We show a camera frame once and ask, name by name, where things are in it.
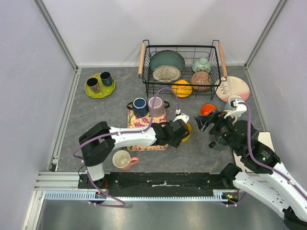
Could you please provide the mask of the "yellow mug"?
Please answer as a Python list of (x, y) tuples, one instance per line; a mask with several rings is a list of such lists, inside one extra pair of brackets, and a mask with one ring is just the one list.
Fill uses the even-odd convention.
[(184, 138), (182, 139), (182, 142), (188, 141), (193, 131), (192, 125), (190, 123), (187, 123), (187, 127), (188, 127), (188, 131), (185, 133)]

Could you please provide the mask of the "purple mug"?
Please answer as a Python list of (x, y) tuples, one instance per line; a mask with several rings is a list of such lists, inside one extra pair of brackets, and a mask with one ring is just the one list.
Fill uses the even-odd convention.
[(151, 117), (160, 117), (169, 107), (169, 102), (162, 100), (160, 97), (152, 97), (148, 102)]

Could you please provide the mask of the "dark blue mug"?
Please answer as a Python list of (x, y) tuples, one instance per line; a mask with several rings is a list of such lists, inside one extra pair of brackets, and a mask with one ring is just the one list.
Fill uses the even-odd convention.
[(138, 118), (146, 117), (149, 112), (148, 102), (145, 98), (138, 97), (127, 104), (127, 108)]

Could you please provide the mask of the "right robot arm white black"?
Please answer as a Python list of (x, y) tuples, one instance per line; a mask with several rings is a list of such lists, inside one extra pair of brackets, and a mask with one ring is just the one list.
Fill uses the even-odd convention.
[(211, 111), (194, 117), (199, 131), (213, 125), (210, 135), (221, 137), (243, 165), (264, 178), (270, 187), (256, 182), (240, 167), (230, 163), (221, 172), (224, 188), (238, 188), (275, 211), (290, 230), (307, 228), (307, 192), (288, 172), (278, 155), (259, 141), (259, 131), (251, 120), (236, 123), (225, 112)]

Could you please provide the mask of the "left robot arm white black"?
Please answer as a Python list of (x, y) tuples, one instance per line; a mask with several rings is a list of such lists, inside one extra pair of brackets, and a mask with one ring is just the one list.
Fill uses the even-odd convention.
[(188, 131), (189, 116), (181, 114), (173, 121), (152, 123), (139, 128), (115, 128), (99, 122), (81, 137), (82, 156), (89, 173), (89, 184), (101, 188), (105, 184), (103, 162), (113, 149), (126, 146), (163, 146), (177, 148)]

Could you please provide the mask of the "orange mug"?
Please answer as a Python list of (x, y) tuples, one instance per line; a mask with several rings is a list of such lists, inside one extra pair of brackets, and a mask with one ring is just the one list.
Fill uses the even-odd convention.
[(200, 115), (208, 115), (211, 111), (216, 110), (217, 108), (210, 103), (204, 104), (200, 109)]

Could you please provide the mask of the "light blue mug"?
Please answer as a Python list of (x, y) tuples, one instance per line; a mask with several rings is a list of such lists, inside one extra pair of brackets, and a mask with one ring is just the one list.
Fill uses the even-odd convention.
[(225, 106), (225, 117), (239, 118), (244, 112), (247, 111), (247, 107), (239, 102), (244, 102), (244, 99), (240, 96), (233, 95), (228, 98), (228, 102)]

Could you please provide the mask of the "dark green mug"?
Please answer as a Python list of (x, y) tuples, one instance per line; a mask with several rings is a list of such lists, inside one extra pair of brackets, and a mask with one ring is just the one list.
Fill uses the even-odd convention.
[(227, 142), (219, 135), (211, 135), (211, 142), (209, 148), (223, 151), (229, 148)]

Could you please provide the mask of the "pink mug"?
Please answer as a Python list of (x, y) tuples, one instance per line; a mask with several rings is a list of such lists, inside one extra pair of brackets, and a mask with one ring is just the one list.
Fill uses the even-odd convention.
[(131, 157), (125, 150), (119, 150), (113, 155), (112, 162), (116, 168), (122, 171), (127, 171), (132, 165), (139, 162), (139, 158)]

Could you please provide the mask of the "brown pink bowl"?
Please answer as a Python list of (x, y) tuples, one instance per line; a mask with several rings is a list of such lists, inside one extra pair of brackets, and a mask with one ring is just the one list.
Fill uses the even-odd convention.
[(195, 72), (191, 77), (190, 84), (197, 91), (205, 91), (210, 88), (211, 77), (204, 71)]

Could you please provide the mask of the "yellow bowl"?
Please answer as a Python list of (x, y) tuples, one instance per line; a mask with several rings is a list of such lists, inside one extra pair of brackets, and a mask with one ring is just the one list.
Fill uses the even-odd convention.
[(193, 88), (190, 86), (190, 83), (186, 80), (178, 80), (174, 85), (171, 86), (172, 90), (180, 98), (188, 97), (192, 94)]

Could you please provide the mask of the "pink floral plate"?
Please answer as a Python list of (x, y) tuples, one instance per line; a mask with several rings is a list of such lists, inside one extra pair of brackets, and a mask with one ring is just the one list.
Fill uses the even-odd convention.
[(216, 90), (216, 95), (224, 102), (234, 95), (246, 101), (250, 96), (250, 89), (247, 83), (238, 77), (221, 77), (221, 84)]

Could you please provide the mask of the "floral placemat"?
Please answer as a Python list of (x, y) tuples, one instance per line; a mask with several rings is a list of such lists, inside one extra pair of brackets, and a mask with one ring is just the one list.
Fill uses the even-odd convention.
[[(131, 110), (128, 110), (128, 128), (139, 128), (148, 126), (151, 120), (151, 115), (148, 113), (147, 116), (143, 118), (136, 117)], [(164, 110), (163, 115), (159, 117), (154, 117), (154, 123), (166, 122), (166, 109)], [(144, 146), (144, 145), (133, 145), (127, 146), (127, 149), (130, 151), (153, 151), (153, 150), (165, 150), (167, 149), (168, 144), (158, 145), (158, 146)]]

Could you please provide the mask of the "mint green bowl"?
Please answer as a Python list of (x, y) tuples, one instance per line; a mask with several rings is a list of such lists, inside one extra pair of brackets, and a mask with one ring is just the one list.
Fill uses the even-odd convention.
[(206, 58), (199, 58), (193, 62), (192, 69), (194, 72), (204, 71), (207, 73), (211, 72), (211, 64)]

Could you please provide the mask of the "speckled beige plate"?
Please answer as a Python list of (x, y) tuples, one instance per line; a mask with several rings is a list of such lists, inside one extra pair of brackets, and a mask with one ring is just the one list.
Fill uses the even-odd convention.
[(159, 82), (176, 81), (180, 76), (180, 69), (171, 65), (162, 65), (153, 71), (153, 78)]

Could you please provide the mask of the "white square board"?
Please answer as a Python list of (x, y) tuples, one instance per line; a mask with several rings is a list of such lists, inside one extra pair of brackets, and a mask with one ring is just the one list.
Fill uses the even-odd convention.
[[(258, 136), (258, 141), (261, 142), (262, 144), (268, 146), (273, 152), (275, 152), (270, 132), (260, 132), (259, 136)], [(254, 173), (252, 170), (248, 169), (243, 164), (243, 162), (240, 160), (241, 156), (237, 156), (235, 153), (233, 154), (233, 156), (234, 156), (234, 159), (235, 159), (236, 166), (241, 168), (242, 171), (245, 171), (247, 173)]]

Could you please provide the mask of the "teal plate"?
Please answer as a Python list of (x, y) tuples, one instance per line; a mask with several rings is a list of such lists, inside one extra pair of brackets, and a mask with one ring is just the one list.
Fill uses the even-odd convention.
[(180, 69), (182, 72), (185, 68), (184, 58), (176, 51), (162, 50), (153, 55), (150, 61), (150, 68), (154, 71), (162, 65), (171, 65)]

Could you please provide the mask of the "green scalloped plate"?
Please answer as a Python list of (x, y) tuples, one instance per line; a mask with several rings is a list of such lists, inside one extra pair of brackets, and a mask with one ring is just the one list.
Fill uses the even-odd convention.
[(95, 98), (95, 99), (100, 99), (100, 98), (104, 98), (106, 96), (109, 96), (115, 89), (116, 87), (116, 81), (113, 78), (113, 84), (110, 87), (106, 87), (103, 85), (101, 79), (100, 79), (100, 74), (101, 73), (97, 73), (93, 76), (91, 76), (90, 78), (97, 78), (99, 81), (99, 85), (100, 85), (100, 93), (93, 93), (92, 90), (86, 85), (86, 83), (84, 84), (84, 90), (86, 92), (86, 94), (88, 96), (90, 96), (91, 98)]

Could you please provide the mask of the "dark blue tumbler cup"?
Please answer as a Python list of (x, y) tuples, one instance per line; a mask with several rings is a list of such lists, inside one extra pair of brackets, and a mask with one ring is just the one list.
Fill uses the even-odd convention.
[(106, 87), (110, 87), (113, 84), (113, 78), (112, 78), (111, 74), (107, 71), (102, 72), (100, 74), (100, 79), (101, 79), (103, 85), (106, 86)]

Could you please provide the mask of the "brown tumbler cup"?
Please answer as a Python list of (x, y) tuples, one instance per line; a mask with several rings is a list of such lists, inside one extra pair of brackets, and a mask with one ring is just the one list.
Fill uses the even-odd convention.
[(93, 93), (100, 93), (100, 85), (97, 78), (89, 78), (86, 85), (92, 90)]

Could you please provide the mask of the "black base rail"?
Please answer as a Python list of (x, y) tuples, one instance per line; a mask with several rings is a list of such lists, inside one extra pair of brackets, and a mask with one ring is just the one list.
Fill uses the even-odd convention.
[(211, 195), (213, 190), (241, 192), (220, 174), (206, 172), (110, 172), (95, 185), (112, 196)]

